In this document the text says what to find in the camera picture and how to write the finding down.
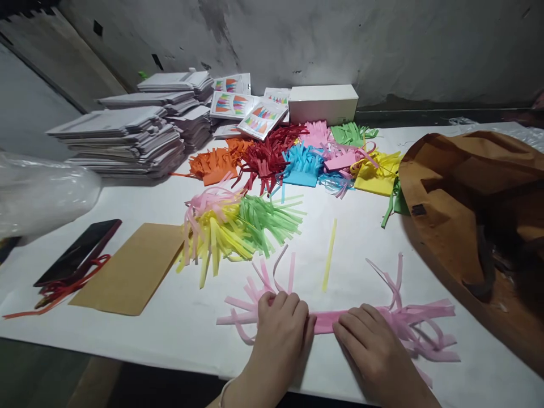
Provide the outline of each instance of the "yellow tissue paper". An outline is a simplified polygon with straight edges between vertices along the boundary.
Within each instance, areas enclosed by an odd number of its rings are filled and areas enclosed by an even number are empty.
[[[367,159],[362,159],[351,166],[351,174],[355,176],[354,187],[359,190],[389,197],[397,177],[402,155],[396,152],[390,155],[374,151],[370,154],[379,165],[374,167]]]

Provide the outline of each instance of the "colorful printed card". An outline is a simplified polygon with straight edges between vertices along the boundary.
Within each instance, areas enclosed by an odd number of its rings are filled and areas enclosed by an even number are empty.
[[[216,139],[239,138],[242,136],[242,134],[238,130],[237,126],[238,123],[220,126],[215,130],[214,137]]]
[[[257,106],[238,124],[238,129],[256,139],[264,140],[286,113],[286,105],[262,97]]]
[[[271,99],[276,103],[285,105],[287,106],[287,108],[289,107],[290,93],[291,93],[291,90],[289,88],[266,88],[265,89],[266,98]],[[283,125],[289,124],[289,111],[287,111],[285,118],[283,118],[282,124]]]
[[[240,120],[258,103],[257,96],[215,91],[211,101],[210,116]]]
[[[214,91],[251,95],[251,76],[246,73],[216,78],[214,79]]]

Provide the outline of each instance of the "finger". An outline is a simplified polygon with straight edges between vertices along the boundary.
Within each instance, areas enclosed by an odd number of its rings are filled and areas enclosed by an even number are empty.
[[[366,311],[378,324],[380,324],[380,325],[385,324],[385,325],[387,325],[387,327],[389,327],[385,317],[380,312],[378,312],[378,310],[376,310],[376,308],[370,306],[369,304],[363,303],[361,305],[361,309]]]
[[[296,306],[299,304],[300,298],[296,293],[292,293],[287,297],[287,300],[283,304],[282,310],[285,311],[289,316],[295,314]],[[306,306],[306,316],[308,315],[308,306]]]
[[[378,331],[378,323],[362,306],[360,308],[351,308],[348,313],[363,322],[371,332],[376,333]]]
[[[264,315],[266,314],[266,312],[268,311],[268,308],[270,307],[269,306],[269,302],[271,299],[274,299],[276,295],[272,292],[265,292],[261,298],[259,299],[259,303],[258,303],[258,314],[259,314],[259,319],[262,319],[264,317]]]
[[[280,292],[276,295],[274,303],[272,303],[272,310],[280,310],[283,307],[283,304],[287,300],[287,294],[285,292]]]
[[[310,347],[313,341],[313,335],[315,333],[317,316],[315,314],[310,314],[308,320],[306,321],[306,327],[304,329],[304,344],[303,348],[307,349]]]
[[[308,303],[306,303],[304,300],[300,301],[296,305],[295,311],[293,312],[293,317],[298,325],[303,326],[306,323],[306,320],[308,320]]]
[[[365,348],[372,344],[374,334],[366,325],[351,313],[340,315],[338,322],[344,326]]]
[[[368,350],[339,322],[333,323],[333,332],[338,342],[347,349],[357,364],[368,357]]]

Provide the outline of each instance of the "stack of paper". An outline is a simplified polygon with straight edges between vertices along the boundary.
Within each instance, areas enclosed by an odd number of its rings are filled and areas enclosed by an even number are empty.
[[[213,94],[214,80],[207,71],[193,73],[154,74],[138,84],[142,92],[194,91],[201,104],[207,104]]]
[[[180,130],[165,120],[163,107],[100,110],[47,131],[79,164],[103,177],[160,179],[185,159]]]
[[[182,116],[168,116],[167,120],[181,129],[181,138],[185,142],[185,152],[200,150],[211,139],[210,108],[198,106]]]
[[[98,102],[108,109],[126,109],[142,106],[162,106],[169,115],[179,116],[190,108],[199,106],[193,91],[139,92],[110,96]]]

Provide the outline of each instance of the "person's left hand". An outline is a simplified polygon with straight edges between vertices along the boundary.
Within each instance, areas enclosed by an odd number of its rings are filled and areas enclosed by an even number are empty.
[[[259,300],[258,313],[253,352],[242,374],[227,388],[225,408],[275,407],[295,377],[304,347],[313,339],[316,316],[308,316],[308,305],[297,294],[267,292]]]

